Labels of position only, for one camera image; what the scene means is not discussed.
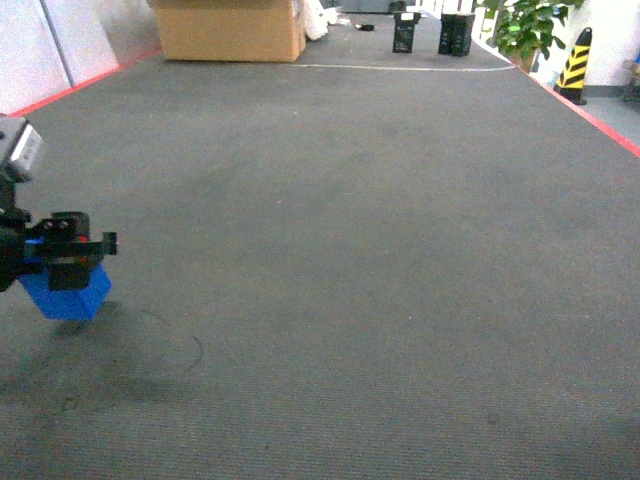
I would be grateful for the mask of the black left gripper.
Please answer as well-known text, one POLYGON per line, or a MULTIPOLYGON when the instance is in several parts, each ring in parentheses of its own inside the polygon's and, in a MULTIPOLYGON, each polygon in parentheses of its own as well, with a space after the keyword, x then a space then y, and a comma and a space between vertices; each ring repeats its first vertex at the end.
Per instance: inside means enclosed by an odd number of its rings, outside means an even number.
POLYGON ((49 218, 29 226, 32 215, 16 206, 16 183, 1 175, 1 291, 7 291, 24 273, 39 273, 27 267, 25 242, 41 239, 47 245, 47 269, 51 291, 82 290, 106 256, 118 253, 117 239, 90 241, 90 217, 80 211, 53 212, 49 218))

